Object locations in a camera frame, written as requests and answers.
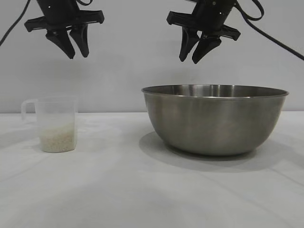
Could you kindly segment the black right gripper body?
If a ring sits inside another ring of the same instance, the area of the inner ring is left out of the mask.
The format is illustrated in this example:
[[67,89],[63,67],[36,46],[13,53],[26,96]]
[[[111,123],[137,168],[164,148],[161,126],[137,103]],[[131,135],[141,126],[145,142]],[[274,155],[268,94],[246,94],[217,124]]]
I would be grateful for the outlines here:
[[240,32],[224,23],[235,6],[235,0],[197,0],[191,14],[170,11],[167,22],[187,32],[202,32],[204,38],[226,37],[238,40]]

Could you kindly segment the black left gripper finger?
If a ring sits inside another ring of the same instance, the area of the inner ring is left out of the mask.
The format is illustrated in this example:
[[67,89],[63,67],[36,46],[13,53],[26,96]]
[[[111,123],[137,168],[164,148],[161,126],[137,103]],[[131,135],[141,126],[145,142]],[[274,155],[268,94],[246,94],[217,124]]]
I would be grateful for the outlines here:
[[82,56],[88,57],[89,55],[88,38],[87,38],[88,25],[87,24],[73,25],[67,27],[67,30],[70,31],[69,34],[77,44]]
[[58,46],[69,59],[73,59],[75,56],[75,50],[71,44],[66,30],[48,30],[46,38]]

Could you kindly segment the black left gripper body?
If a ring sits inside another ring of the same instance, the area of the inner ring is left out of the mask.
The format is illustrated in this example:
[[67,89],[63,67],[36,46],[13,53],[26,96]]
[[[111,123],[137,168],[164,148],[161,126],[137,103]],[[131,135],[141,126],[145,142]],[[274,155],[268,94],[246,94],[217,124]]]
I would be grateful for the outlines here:
[[28,32],[38,29],[58,30],[100,23],[105,20],[101,10],[81,10],[77,0],[38,0],[43,16],[25,22]]

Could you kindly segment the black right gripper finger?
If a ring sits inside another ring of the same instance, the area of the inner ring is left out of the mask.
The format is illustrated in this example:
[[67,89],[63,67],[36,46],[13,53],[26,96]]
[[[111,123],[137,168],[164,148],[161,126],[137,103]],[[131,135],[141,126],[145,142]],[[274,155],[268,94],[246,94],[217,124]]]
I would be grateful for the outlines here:
[[221,44],[219,37],[201,38],[192,55],[192,61],[197,64],[210,51]]
[[182,41],[179,59],[181,62],[185,61],[187,55],[190,53],[192,48],[199,42],[200,38],[197,34],[197,30],[188,27],[182,27]]

